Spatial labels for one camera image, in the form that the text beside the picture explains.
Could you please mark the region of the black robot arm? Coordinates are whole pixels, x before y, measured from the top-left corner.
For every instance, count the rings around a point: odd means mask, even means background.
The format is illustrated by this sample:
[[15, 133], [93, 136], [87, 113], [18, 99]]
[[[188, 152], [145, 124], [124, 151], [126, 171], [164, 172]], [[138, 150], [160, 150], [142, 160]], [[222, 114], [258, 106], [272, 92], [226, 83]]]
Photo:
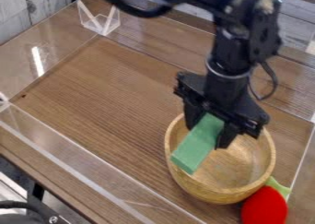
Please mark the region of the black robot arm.
[[236, 136], [260, 136], [269, 116], [257, 105], [272, 94], [253, 90], [250, 76], [260, 66], [277, 86], [266, 60], [281, 45], [277, 16], [280, 0], [166, 0], [172, 5], [189, 3], [212, 13], [214, 39], [205, 60], [204, 75], [180, 72], [174, 93], [184, 103], [184, 119], [194, 128], [205, 114], [222, 121], [214, 146], [225, 148]]

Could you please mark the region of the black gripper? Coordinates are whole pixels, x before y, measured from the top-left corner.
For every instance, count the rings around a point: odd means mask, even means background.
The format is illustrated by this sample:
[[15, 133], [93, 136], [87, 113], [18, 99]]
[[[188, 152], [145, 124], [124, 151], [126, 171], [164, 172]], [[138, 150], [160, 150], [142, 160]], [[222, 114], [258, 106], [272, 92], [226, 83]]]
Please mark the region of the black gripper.
[[224, 122], [216, 149], [228, 148], [237, 134], [248, 134], [253, 138], [260, 136], [269, 116], [249, 96], [246, 78], [230, 80], [212, 74], [180, 71], [176, 79], [173, 92], [182, 100], [186, 128], [193, 129], [205, 112]]

